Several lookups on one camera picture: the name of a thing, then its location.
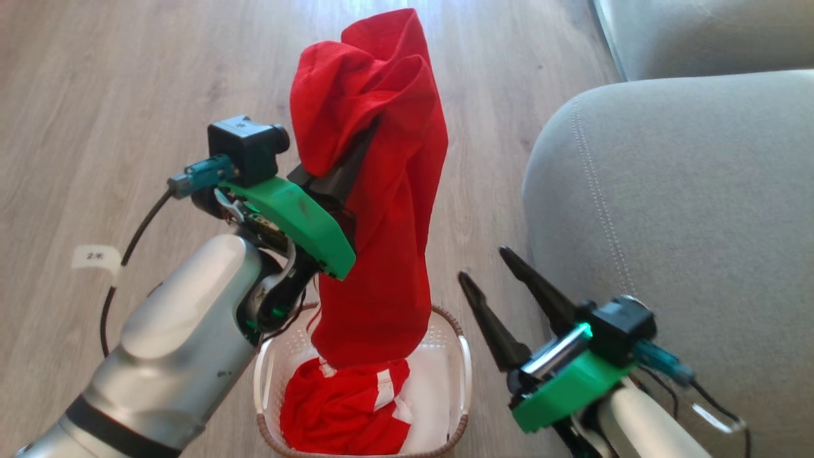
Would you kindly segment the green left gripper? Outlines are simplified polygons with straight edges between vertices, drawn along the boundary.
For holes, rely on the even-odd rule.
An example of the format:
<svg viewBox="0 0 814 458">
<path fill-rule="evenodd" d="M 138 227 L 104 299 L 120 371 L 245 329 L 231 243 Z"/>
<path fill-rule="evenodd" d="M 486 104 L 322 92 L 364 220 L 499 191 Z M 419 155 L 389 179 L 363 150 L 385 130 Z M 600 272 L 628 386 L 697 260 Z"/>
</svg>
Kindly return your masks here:
<svg viewBox="0 0 814 458">
<path fill-rule="evenodd" d="M 351 240 L 332 212 L 341 212 L 354 189 L 377 125 L 352 137 L 328 174 L 317 177 L 299 164 L 287 180 L 275 176 L 255 186 L 239 186 L 220 176 L 193 177 L 191 197 L 198 208 L 250 233 L 278 253 L 294 244 L 317 269 L 345 279 L 357 261 Z"/>
</svg>

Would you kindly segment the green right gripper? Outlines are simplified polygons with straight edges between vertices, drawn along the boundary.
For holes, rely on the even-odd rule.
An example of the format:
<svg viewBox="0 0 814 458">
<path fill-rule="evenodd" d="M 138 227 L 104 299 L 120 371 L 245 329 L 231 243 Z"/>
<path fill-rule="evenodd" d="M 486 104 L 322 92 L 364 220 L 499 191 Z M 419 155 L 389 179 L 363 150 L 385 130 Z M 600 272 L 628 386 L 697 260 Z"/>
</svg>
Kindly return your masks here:
<svg viewBox="0 0 814 458">
<path fill-rule="evenodd" d="M 514 338 L 488 306 L 476 281 L 467 272 L 457 274 L 492 359 L 500 372 L 508 373 L 512 417 L 521 431 L 532 434 L 604 397 L 635 366 L 616 367 L 588 348 L 593 334 L 590 325 L 583 322 L 597 309 L 596 302 L 573 302 L 510 247 L 501 246 L 499 254 L 537 301 L 553 334 L 567 334 L 531 357 L 527 345 Z"/>
</svg>

